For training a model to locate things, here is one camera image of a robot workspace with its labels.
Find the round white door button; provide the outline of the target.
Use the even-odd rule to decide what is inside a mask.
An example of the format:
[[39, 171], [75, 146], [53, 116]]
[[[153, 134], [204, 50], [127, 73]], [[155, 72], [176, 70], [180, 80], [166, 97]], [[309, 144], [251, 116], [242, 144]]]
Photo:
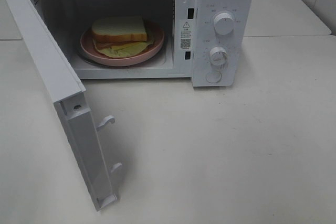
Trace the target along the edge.
[[219, 71], [211, 71], [206, 74], [206, 80], [209, 83], [218, 83], [222, 78], [222, 74]]

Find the upper white power knob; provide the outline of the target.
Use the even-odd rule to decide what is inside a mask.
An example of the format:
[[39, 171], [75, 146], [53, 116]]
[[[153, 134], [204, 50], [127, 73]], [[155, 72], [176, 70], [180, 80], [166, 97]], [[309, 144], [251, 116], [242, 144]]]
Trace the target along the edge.
[[229, 11], [220, 12], [214, 16], [213, 25], [217, 34], [227, 35], [234, 29], [235, 17]]

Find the pink round plate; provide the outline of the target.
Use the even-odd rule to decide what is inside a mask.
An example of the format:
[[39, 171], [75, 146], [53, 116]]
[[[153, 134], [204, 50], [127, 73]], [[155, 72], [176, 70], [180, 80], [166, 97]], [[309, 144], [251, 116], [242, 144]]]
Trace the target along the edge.
[[128, 67], [151, 59], [163, 46], [164, 31], [157, 23], [146, 20], [144, 24], [148, 40], [132, 42], [130, 47], [119, 49], [116, 46], [96, 49], [91, 32], [84, 32], [80, 38], [83, 55], [96, 63], [109, 67]]

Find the white microwave door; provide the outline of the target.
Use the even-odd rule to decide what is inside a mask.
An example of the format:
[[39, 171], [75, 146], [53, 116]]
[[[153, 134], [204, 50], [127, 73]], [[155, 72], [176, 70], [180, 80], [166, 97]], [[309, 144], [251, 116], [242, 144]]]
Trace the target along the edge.
[[115, 122], [108, 115], [95, 124], [86, 88], [45, 25], [33, 0], [6, 0], [23, 41], [55, 107], [96, 211], [119, 200], [122, 164], [106, 164], [98, 131]]

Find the lower white timer knob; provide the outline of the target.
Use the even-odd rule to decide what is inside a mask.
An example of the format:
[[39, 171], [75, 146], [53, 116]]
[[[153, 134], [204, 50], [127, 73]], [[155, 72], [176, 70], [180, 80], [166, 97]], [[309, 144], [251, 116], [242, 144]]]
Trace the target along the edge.
[[220, 46], [214, 47], [209, 51], [209, 58], [212, 65], [222, 66], [227, 62], [227, 50]]

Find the toast sandwich with cheese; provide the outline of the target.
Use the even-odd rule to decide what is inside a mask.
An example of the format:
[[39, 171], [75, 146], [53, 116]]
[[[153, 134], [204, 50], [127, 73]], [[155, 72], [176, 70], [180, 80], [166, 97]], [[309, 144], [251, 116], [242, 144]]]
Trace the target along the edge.
[[129, 58], [145, 51], [155, 38], [140, 16], [98, 19], [91, 26], [94, 48], [110, 58]]

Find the glass microwave turntable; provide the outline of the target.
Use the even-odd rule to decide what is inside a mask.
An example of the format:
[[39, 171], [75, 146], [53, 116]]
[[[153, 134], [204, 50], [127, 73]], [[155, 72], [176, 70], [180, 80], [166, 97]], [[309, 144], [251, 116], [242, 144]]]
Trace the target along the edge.
[[117, 69], [124, 69], [124, 68], [159, 68], [159, 67], [163, 67], [163, 68], [169, 68], [171, 63], [171, 58], [167, 57], [166, 54], [166, 45], [163, 45], [163, 47], [160, 49], [160, 51], [153, 56], [152, 58], [141, 62], [139, 64], [136, 65], [131, 65], [131, 66], [107, 66], [107, 65], [103, 65], [100, 63], [97, 63], [85, 56], [83, 56], [82, 54], [80, 54], [82, 52], [82, 49], [77, 48], [77, 51], [75, 54], [72, 55], [71, 59], [70, 59], [70, 64], [72, 66], [75, 66], [76, 68], [83, 68], [84, 66], [92, 66], [92, 67], [97, 67], [97, 68], [117, 68]]

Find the white microwave oven body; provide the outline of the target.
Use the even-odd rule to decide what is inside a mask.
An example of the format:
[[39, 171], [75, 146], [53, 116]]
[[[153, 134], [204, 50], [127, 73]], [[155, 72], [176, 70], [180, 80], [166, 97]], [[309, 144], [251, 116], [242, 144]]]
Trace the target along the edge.
[[[33, 0], [48, 30], [70, 63], [80, 47], [80, 38], [91, 32], [94, 21], [106, 17], [140, 16], [157, 23], [164, 31], [169, 68], [97, 68], [72, 66], [83, 79], [190, 78], [195, 87], [231, 86], [234, 82], [251, 0]], [[229, 11], [234, 29], [227, 35], [216, 33], [213, 18]], [[210, 63], [214, 47], [227, 50], [222, 66]], [[206, 74], [219, 71], [218, 83], [209, 83]]]

